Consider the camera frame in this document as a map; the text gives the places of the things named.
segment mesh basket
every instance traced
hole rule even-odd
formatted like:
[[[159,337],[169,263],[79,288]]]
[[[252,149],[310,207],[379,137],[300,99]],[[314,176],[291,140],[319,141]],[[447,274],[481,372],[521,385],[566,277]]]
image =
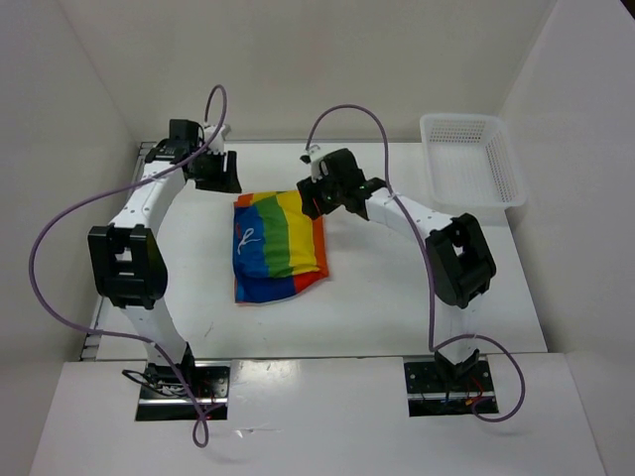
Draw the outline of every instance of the mesh basket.
[[[421,135],[435,202],[508,208],[526,201],[505,124],[497,117],[427,114]]]

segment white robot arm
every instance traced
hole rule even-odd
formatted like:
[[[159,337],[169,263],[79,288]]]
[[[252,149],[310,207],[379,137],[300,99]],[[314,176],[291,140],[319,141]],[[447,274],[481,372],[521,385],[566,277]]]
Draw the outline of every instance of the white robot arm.
[[[343,205],[362,218],[381,223],[413,239],[413,230],[384,180],[367,180],[347,149],[329,154],[313,146],[301,159],[311,165],[311,176],[298,183],[303,212],[310,218],[331,213]],[[396,193],[426,241],[439,303],[445,307],[443,340],[473,333],[480,297],[496,274],[489,248],[476,218],[467,213],[452,217]],[[443,348],[449,374],[464,372],[478,359],[473,340],[461,339]]]
[[[148,179],[180,162],[208,139],[213,126],[201,128],[186,120],[170,121],[170,137],[161,141],[146,157],[142,179]],[[155,236],[175,197],[188,179],[198,189],[240,192],[236,155],[224,152],[221,133],[182,173],[174,172],[137,188],[123,209],[107,226],[95,226],[88,234],[88,246],[95,284],[128,316],[139,335],[152,339],[182,369],[193,365],[190,347],[175,329],[164,294],[168,270]],[[166,359],[150,344],[144,344],[149,367],[159,374],[171,373]]]

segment rainbow cloth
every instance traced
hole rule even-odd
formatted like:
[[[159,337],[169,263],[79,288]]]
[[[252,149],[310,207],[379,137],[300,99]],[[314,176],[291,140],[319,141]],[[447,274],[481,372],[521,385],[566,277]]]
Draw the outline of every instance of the rainbow cloth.
[[[240,195],[234,203],[236,302],[288,298],[328,276],[324,225],[302,213],[300,194]]]

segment white wall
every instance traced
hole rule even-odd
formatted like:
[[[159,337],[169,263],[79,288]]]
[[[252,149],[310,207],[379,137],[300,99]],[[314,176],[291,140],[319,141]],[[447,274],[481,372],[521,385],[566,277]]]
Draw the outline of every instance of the white wall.
[[[635,21],[559,0],[503,108],[531,197],[510,216],[609,475],[635,465]]]
[[[130,179],[131,135],[56,2],[0,1],[0,461],[28,474],[62,362],[78,356],[78,334],[36,303],[27,259],[57,211]],[[95,303],[86,232],[115,201],[54,230],[38,263],[58,309],[88,323]]]
[[[424,112],[493,113],[552,0],[61,0],[138,140],[230,94],[233,138],[305,139],[329,105],[358,102],[392,139]],[[341,114],[330,138],[378,139]]]

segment white table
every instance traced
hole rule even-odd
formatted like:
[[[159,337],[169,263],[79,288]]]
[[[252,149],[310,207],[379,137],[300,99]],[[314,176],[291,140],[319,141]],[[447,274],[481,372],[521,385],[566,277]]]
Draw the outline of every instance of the white table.
[[[211,442],[191,421],[135,422],[142,362],[68,363],[32,476],[604,474],[561,354],[523,354],[527,400],[514,418],[408,417],[400,358],[234,361],[228,420]],[[502,355],[489,357],[501,411],[518,397]]]
[[[383,177],[381,144],[348,147],[368,178]],[[235,144],[245,192],[293,189],[309,175],[300,144]],[[420,144],[392,144],[393,185],[427,203]],[[158,242],[170,273],[166,302],[196,358],[293,358],[428,353],[428,283],[414,242],[340,209],[325,220],[330,278],[300,296],[237,305],[231,267],[235,195],[194,190],[176,198]],[[479,331],[512,352],[546,352],[503,211],[478,216],[498,268]],[[134,332],[107,300],[100,326]],[[496,352],[488,344],[484,352]],[[139,342],[104,337],[98,360],[145,359]]]

